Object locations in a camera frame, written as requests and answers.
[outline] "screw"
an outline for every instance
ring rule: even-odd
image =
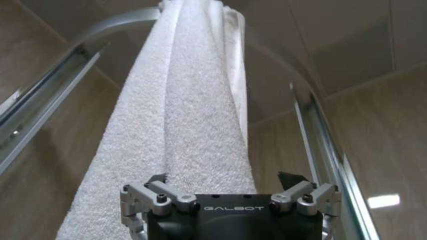
[[[270,211],[274,215],[280,214],[280,206],[274,201],[270,202],[268,208],[270,208]]]
[[[314,202],[314,196],[311,194],[304,194],[302,196],[302,200],[306,202],[306,203],[312,203]]]
[[[200,210],[200,203],[196,201],[189,205],[189,213],[196,214]]]
[[[165,203],[167,200],[168,200],[167,195],[164,195],[163,193],[161,193],[161,194],[157,194],[156,201],[157,201],[159,204]]]

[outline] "silver metal bar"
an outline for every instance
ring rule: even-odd
[[[324,215],[339,217],[342,213],[342,192],[336,191],[334,185],[324,183],[312,191],[308,198],[298,198],[296,209],[306,216],[314,216],[319,211]]]
[[[196,195],[179,191],[172,186],[164,184],[161,181],[151,182],[149,189],[155,193],[164,194],[168,198],[171,198],[172,203],[181,212],[189,213],[192,211],[192,206],[196,202]]]
[[[127,12],[99,22],[80,34],[43,78],[28,88],[0,115],[0,175],[36,135],[43,124],[101,56],[105,36],[152,24],[157,7]]]
[[[303,113],[302,113],[300,103],[299,103],[296,92],[294,90],[292,83],[290,84],[290,90],[291,90],[291,93],[294,95],[294,108],[295,108],[295,114],[296,114],[296,118],[298,118],[302,141],[304,143],[304,150],[306,150],[307,159],[308,159],[311,177],[312,177],[312,181],[318,184],[318,186],[320,186],[320,184],[322,184],[322,182],[320,182],[320,174],[319,174],[319,171],[318,171],[318,165],[316,165],[316,162],[315,162],[314,153],[312,153],[312,149],[311,149],[311,145],[310,145],[310,141],[308,141],[308,133],[307,133],[307,128],[306,128],[306,124],[304,124],[304,120],[303,120]]]
[[[3,146],[4,147],[3,149],[5,149],[5,151],[1,152],[3,161],[0,162],[0,175],[5,171],[8,166],[11,165],[13,159],[16,158],[19,153],[21,152],[21,150],[25,147],[25,145],[28,144],[29,140],[36,135],[36,133],[40,130],[41,126],[44,125],[44,123],[49,119],[52,113],[55,112],[55,110],[60,106],[60,104],[64,101],[65,97],[71,93],[72,89],[75,88],[75,86],[80,82],[81,78],[87,74],[88,70],[91,69],[91,67],[93,66],[93,64],[95,64],[95,62],[97,61],[99,58],[100,58],[100,53],[97,52],[91,57],[89,61],[85,63],[83,68],[77,71],[76,75],[73,77],[71,77],[69,84],[65,86],[65,88],[61,90],[61,92],[57,93],[56,98],[45,105],[44,109],[40,111],[40,113],[35,115],[35,117],[33,117],[35,121],[31,122],[32,124],[28,126],[27,130],[25,130],[25,127],[21,124],[15,129],[9,128],[9,132],[11,133],[9,133],[8,136],[12,139],[5,139],[5,141],[11,140],[11,144],[15,143],[15,145],[12,147]],[[25,103],[29,103],[32,100],[33,99],[29,98],[25,101]],[[24,103],[23,106],[24,107],[28,106],[27,107],[27,112],[28,112],[28,114],[31,114],[32,110],[29,108],[32,106],[31,106],[31,104],[25,104],[25,103]],[[11,116],[8,121],[16,121],[15,123],[19,123],[20,119],[17,119],[17,117]]]
[[[163,196],[164,198],[159,200],[159,194],[144,187],[143,184],[131,184],[127,187],[127,191],[120,192],[120,200],[128,204],[141,204],[145,205],[143,209],[152,210],[152,213],[157,216],[165,216],[172,210],[172,200],[171,198]]]
[[[304,194],[314,190],[314,184],[308,181],[300,181],[295,186],[282,193],[271,195],[271,202],[279,206],[279,212],[286,213],[292,209],[294,203]]]
[[[311,116],[312,121],[316,125],[316,136],[320,138],[327,156],[326,161],[332,169],[332,174],[330,177],[334,178],[335,184],[338,185],[343,193],[346,193],[343,195],[344,200],[342,202],[344,205],[343,212],[347,211],[348,216],[343,220],[346,221],[346,225],[356,223],[363,239],[379,240],[380,237],[376,232],[371,214],[362,196],[360,188],[348,160],[346,157],[343,159],[340,156],[336,144],[331,136],[326,116],[315,98],[312,99],[311,108],[314,110],[314,114]]]

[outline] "metal rail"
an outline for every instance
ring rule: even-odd
[[[314,96],[302,103],[292,85],[291,91],[312,178],[318,185],[335,184],[343,192],[340,219],[327,218],[323,226],[334,225],[335,239],[379,240],[356,178],[347,158],[339,153],[320,104]]]
[[[152,24],[157,7],[120,14],[95,24],[69,44],[41,79],[0,115],[0,175],[99,60],[112,33]]]

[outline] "towel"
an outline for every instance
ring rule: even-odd
[[[188,193],[256,192],[244,18],[213,0],[160,6],[57,239],[129,239],[120,188],[155,174]]]

